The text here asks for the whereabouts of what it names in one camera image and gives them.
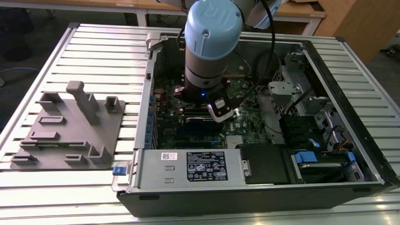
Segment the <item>light blue robot joint cap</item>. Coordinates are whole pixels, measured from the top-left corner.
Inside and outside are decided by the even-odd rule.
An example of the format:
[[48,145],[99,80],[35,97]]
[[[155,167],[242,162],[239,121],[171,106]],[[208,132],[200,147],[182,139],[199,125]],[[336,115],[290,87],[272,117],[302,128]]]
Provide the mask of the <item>light blue robot joint cap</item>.
[[204,60],[219,60],[235,49],[243,19],[231,0],[199,0],[190,9],[186,41],[191,52]]

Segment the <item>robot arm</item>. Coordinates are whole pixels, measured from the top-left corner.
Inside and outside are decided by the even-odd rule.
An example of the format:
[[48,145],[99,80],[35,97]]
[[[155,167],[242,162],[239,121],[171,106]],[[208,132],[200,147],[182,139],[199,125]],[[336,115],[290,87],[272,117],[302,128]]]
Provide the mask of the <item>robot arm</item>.
[[[182,8],[188,12],[198,0],[156,0],[159,3]],[[246,24],[260,29],[270,26],[268,15],[260,0],[231,0],[243,12]],[[272,15],[276,13],[282,0],[267,0]]]
[[[188,12],[186,24],[186,81],[175,89],[175,97],[198,105],[207,103],[216,122],[234,115],[222,79],[228,66],[228,55],[240,39],[243,23],[256,28],[270,26],[270,18],[259,0],[158,0]],[[275,13],[282,0],[270,0]]]

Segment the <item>ur logo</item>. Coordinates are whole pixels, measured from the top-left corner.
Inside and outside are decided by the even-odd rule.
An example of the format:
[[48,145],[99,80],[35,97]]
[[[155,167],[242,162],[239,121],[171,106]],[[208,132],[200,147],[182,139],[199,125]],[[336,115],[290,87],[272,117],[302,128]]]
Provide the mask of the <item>ur logo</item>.
[[208,18],[215,18],[216,23],[220,24],[220,25],[226,25],[226,23],[228,22],[228,18],[230,18],[228,11],[223,8],[214,7],[211,5],[211,3],[208,3],[208,5],[206,7],[204,15]]

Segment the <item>wooden table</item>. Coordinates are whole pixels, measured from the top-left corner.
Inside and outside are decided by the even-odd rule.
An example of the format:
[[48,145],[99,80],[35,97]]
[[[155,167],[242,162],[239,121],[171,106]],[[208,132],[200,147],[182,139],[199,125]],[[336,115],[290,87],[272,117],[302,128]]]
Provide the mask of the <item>wooden table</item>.
[[[76,11],[135,13],[139,26],[148,26],[148,14],[186,15],[176,7],[155,0],[0,0],[0,6]],[[275,16],[276,21],[306,23],[303,35],[312,36],[327,13],[315,11],[308,3],[284,3]]]
[[[158,3],[155,0],[138,0],[136,8],[143,10],[138,14],[139,26],[147,26],[147,19],[140,18],[142,15],[186,15],[180,8]],[[283,22],[307,23],[303,35],[312,36],[326,17],[327,13],[315,11],[308,3],[288,2],[282,4],[274,19]]]

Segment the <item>wooden cabinet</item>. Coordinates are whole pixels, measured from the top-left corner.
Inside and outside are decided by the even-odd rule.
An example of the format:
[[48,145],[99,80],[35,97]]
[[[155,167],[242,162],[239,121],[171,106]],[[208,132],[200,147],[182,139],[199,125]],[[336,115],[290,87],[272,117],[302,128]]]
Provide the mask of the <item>wooden cabinet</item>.
[[366,64],[400,29],[400,0],[319,0],[327,11],[316,36],[343,37]]

